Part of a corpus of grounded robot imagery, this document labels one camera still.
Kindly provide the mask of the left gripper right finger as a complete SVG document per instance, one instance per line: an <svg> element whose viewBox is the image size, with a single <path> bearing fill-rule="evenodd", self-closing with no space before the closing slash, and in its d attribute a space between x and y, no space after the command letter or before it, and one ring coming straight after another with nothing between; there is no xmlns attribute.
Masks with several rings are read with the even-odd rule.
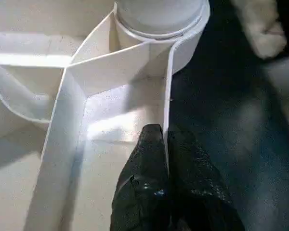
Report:
<svg viewBox="0 0 289 231"><path fill-rule="evenodd" d="M172 220L188 231L245 229L219 170L190 131L168 132Z"/></svg>

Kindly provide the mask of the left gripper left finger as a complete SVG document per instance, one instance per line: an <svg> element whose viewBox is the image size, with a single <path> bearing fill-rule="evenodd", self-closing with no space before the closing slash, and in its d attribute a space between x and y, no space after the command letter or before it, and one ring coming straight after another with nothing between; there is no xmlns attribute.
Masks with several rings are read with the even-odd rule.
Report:
<svg viewBox="0 0 289 231"><path fill-rule="evenodd" d="M170 187L165 144L159 124L145 125L116 185L111 231L166 231Z"/></svg>

